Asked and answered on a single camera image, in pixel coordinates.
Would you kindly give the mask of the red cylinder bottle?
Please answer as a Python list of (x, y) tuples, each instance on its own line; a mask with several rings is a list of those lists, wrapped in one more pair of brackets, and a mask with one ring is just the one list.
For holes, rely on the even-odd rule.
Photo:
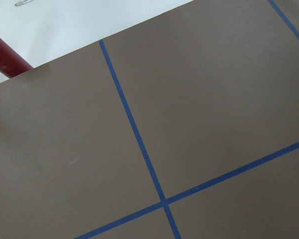
[(0, 38), (0, 72), (13, 78), (33, 67)]

